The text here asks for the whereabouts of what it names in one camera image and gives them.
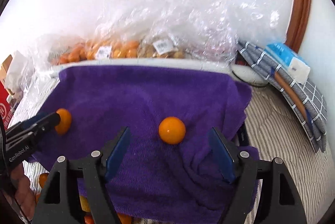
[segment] silver screw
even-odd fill
[[[59,156],[58,158],[57,158],[57,162],[59,162],[59,163],[62,163],[62,162],[64,162],[65,161],[65,157],[64,156]]]
[[[249,157],[249,153],[246,152],[246,151],[241,151],[240,155],[241,155],[242,158],[248,158]]]
[[[282,164],[283,163],[283,160],[281,158],[279,158],[279,157],[276,157],[274,159],[274,161],[275,161],[276,164]]]
[[[98,150],[92,151],[91,156],[92,157],[98,157],[98,156],[100,156],[100,151],[98,151]]]

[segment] gray checkered bag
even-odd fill
[[[321,151],[324,152],[327,143],[327,104],[324,96],[317,89],[316,85],[310,80],[310,78],[308,78],[303,85],[297,83],[287,70],[267,52],[265,52],[264,49],[250,42],[239,42],[238,50],[253,70],[264,77],[265,80],[271,83],[282,93],[295,115],[298,117],[314,151],[317,152],[321,148]],[[292,99],[273,78],[273,72],[278,72],[285,82],[289,84],[292,90],[297,94],[306,108],[310,121],[305,121]]]

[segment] cardboard box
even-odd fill
[[[8,68],[10,66],[10,63],[12,62],[13,57],[12,55],[9,55],[1,64],[0,67],[0,82],[2,84],[2,86],[5,86],[5,79],[6,79],[6,75],[7,75],[7,71]],[[8,92],[8,94],[13,95],[12,91],[9,89],[6,89],[6,91]]]
[[[10,105],[7,103],[8,93],[3,85],[0,83],[0,116],[5,126],[5,130],[8,128],[8,124],[13,117],[10,111]]]

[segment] blue gripper pad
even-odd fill
[[[236,176],[234,160],[214,128],[212,128],[208,133],[208,140],[213,151],[214,159],[219,166],[224,180],[229,183],[235,182]]]
[[[120,137],[118,143],[115,145],[114,150],[107,158],[106,161],[107,171],[105,174],[106,181],[109,181],[113,177],[115,177],[129,144],[130,144],[130,129],[126,128],[124,133]]]
[[[42,119],[43,117],[47,116],[47,113],[39,112],[37,115],[33,116],[32,118],[22,122],[22,129],[26,130],[38,120]]]

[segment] white label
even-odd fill
[[[158,55],[162,55],[174,50],[173,43],[169,40],[158,40],[152,45],[157,51]]]
[[[100,46],[97,53],[95,54],[96,60],[109,59],[111,56],[111,46]]]

